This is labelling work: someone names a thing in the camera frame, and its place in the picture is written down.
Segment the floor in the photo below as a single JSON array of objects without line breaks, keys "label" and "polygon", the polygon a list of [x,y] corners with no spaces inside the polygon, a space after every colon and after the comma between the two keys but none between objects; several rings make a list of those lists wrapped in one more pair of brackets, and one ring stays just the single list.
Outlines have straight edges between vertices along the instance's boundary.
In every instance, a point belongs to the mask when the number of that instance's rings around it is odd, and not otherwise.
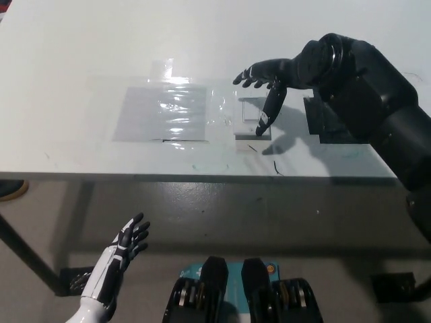
[{"label": "floor", "polygon": [[[128,218],[152,222],[112,322],[161,322],[182,268],[210,254],[260,256],[311,284],[325,322],[431,322],[431,300],[378,305],[374,273],[431,273],[431,248],[399,186],[31,182],[0,213],[53,268],[93,265]],[[0,322],[64,322],[78,297],[55,297],[0,244]]]}]

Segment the white table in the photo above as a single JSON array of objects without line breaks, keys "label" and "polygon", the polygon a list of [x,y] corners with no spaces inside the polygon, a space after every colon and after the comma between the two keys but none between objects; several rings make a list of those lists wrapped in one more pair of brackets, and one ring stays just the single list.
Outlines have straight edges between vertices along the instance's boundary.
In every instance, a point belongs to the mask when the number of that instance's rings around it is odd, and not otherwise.
[{"label": "white table", "polygon": [[[431,112],[430,10],[408,0],[14,0],[0,27],[0,176],[264,180],[281,177],[276,163],[285,177],[392,178],[369,146],[308,134],[310,93],[289,92],[271,142],[235,141],[232,93],[242,90],[231,81],[336,32],[376,45]],[[127,88],[157,79],[167,59],[173,81],[207,91],[206,141],[115,140]]]}]

